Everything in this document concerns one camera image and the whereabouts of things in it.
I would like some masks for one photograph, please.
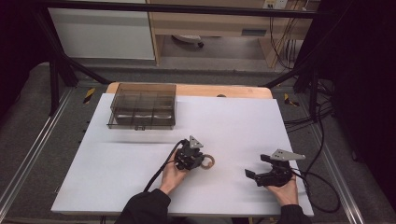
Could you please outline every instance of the black metal pole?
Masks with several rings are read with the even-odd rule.
[[[162,4],[139,4],[139,3],[113,3],[113,2],[88,2],[88,1],[65,1],[65,0],[35,0],[35,4],[42,7],[88,9],[88,10],[111,10],[111,11],[144,11],[144,12],[168,12],[189,14],[214,14],[252,17],[274,18],[299,18],[318,19],[334,18],[335,15],[328,11],[296,11],[278,9],[258,9],[247,7],[208,7],[208,6],[185,6],[185,5],[162,5]]]

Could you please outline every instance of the small ring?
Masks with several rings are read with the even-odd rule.
[[[208,169],[212,168],[212,166],[215,165],[215,158],[213,158],[211,155],[207,155],[207,154],[205,154],[204,157],[209,158],[210,162],[207,165],[203,165],[201,163],[201,168],[208,170]]]

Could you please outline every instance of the person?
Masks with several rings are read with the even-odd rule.
[[[174,153],[169,161],[175,159]],[[174,162],[168,162],[163,169],[163,179],[160,187],[152,192],[142,192],[133,196],[125,205],[115,224],[166,224],[168,219],[168,206],[171,202],[170,193],[177,188],[187,170],[178,170]],[[308,224],[309,217],[303,213],[298,204],[296,176],[284,186],[266,187],[274,193],[281,205],[279,224]]]

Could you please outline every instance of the sleeve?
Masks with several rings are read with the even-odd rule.
[[[125,205],[115,224],[166,224],[171,199],[159,189],[142,192]]]
[[[303,212],[303,208],[297,204],[284,205],[280,208],[280,220],[277,224],[310,224],[311,219]]]

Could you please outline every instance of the transparent plastic box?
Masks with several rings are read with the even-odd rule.
[[[110,129],[172,130],[175,84],[121,83],[111,104]]]

